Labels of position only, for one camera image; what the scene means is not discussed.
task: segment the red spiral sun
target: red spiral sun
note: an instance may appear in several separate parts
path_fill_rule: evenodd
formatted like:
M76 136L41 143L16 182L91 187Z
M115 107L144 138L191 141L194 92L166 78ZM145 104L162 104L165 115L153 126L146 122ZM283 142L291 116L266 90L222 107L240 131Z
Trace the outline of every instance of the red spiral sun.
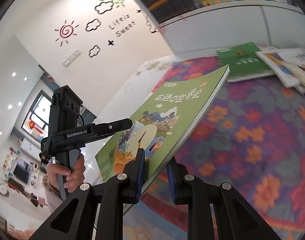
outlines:
M55 29L56 32L59 32L59 36L62 39L67 39L69 38L71 35L77 36L76 33L74 33L75 28L77 28L79 25L76 25L75 27L73 26L74 21L72 21L71 24L67 24L67 21L65 20L65 24L59 29Z

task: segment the television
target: television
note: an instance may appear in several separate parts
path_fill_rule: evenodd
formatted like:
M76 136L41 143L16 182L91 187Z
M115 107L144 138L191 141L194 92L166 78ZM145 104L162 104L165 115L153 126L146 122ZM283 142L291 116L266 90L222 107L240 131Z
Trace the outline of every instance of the television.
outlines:
M21 181L28 183L32 169L32 165L19 159L13 174Z

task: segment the light green book cover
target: light green book cover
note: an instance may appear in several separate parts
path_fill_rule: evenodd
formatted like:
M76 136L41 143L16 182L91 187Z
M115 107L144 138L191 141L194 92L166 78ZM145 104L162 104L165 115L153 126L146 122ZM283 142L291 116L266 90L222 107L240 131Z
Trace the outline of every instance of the light green book cover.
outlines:
M114 134L96 155L103 181L123 172L139 147L145 150L145 169L149 167L146 180L160 166L164 168L205 114L228 73L225 66L199 78L165 82L158 88L130 117L133 126Z
M274 75L274 72L257 55L260 49L248 42L229 49L217 51L221 64L229 64L229 82L254 79Z

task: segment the silver screw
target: silver screw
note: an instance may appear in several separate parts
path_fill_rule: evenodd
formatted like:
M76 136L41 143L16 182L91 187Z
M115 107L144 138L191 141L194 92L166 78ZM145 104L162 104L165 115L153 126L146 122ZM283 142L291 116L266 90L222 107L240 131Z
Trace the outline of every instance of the silver screw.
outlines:
M88 183L83 183L80 185L81 190L88 190L89 189L89 184Z
M187 174L187 175L185 175L185 180L194 180L194 176L193 175L191 175L191 174Z
M127 178L127 174L125 174L125 173L119 173L119 174L117 175L117 179L122 180L122 179L125 179L125 178Z
M223 183L221 186L225 190L230 190L231 189L231 185L227 182Z

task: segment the pink sleeve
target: pink sleeve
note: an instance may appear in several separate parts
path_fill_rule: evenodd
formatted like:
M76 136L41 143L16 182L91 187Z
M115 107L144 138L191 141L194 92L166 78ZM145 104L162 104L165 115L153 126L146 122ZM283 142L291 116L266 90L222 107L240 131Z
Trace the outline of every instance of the pink sleeve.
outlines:
M45 188L48 208L52 213L63 201L60 198L60 193L50 185L47 174L43 177L43 186Z

